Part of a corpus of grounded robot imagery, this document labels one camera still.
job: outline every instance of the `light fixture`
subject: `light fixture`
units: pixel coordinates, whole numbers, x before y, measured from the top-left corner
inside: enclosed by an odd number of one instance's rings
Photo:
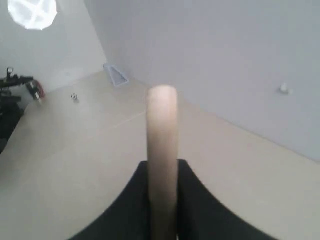
[[[56,0],[8,0],[12,19],[28,30],[43,30],[52,25],[57,15]]]

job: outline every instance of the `wooden stick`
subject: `wooden stick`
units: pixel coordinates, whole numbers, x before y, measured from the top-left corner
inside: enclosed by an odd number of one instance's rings
[[[147,95],[148,191],[151,239],[177,239],[177,91],[156,86]]]

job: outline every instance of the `beige floor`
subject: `beige floor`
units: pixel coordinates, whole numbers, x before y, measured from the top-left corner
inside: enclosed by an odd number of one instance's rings
[[[28,107],[0,156],[1,239],[65,240],[110,206],[147,159],[146,90],[101,72]],[[320,239],[320,164],[179,105],[179,157],[220,201],[281,240]]]

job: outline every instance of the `white wall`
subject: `white wall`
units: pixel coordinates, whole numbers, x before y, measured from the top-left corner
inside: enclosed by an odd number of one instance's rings
[[[56,19],[43,31],[17,25],[7,2],[0,2],[0,78],[11,66],[51,92],[103,70],[107,59],[83,0],[57,0]]]
[[[85,0],[110,62],[320,161],[320,4]],[[277,92],[282,83],[293,96]]]

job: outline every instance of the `wooden dowel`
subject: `wooden dowel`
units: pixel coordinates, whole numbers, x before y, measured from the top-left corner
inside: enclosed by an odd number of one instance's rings
[[[177,239],[177,91],[156,86],[147,95],[148,191],[151,239]]]

